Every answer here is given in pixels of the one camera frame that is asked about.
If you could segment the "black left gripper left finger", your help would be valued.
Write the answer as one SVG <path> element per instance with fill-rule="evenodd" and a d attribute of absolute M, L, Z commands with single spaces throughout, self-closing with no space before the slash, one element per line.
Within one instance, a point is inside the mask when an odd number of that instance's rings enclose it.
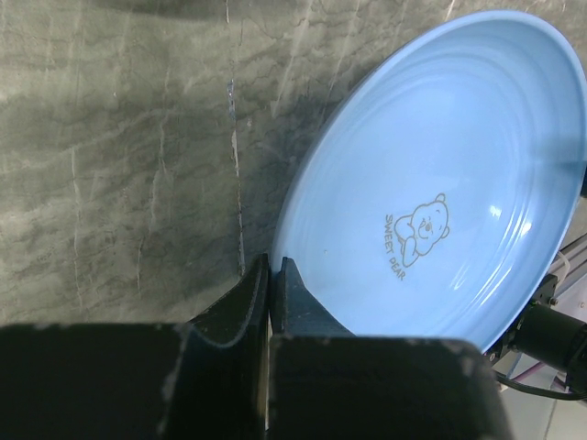
<path fill-rule="evenodd" d="M 261 439 L 269 262 L 185 323 L 1 329 L 4 439 Z"/>

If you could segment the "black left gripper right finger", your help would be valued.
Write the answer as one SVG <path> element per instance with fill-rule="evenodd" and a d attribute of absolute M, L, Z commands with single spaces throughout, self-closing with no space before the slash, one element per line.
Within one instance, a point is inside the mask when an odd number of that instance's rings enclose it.
<path fill-rule="evenodd" d="M 351 334 L 291 258 L 271 286 L 271 439 L 509 439 L 487 359 L 462 340 Z"/>

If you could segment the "blue plastic plate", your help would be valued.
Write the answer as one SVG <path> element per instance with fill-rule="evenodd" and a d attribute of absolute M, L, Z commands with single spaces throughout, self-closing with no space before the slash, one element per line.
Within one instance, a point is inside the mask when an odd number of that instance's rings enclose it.
<path fill-rule="evenodd" d="M 586 171 L 586 77 L 528 13 L 440 25 L 328 119 L 282 207 L 298 334 L 457 338 L 487 350 L 529 303 Z"/>

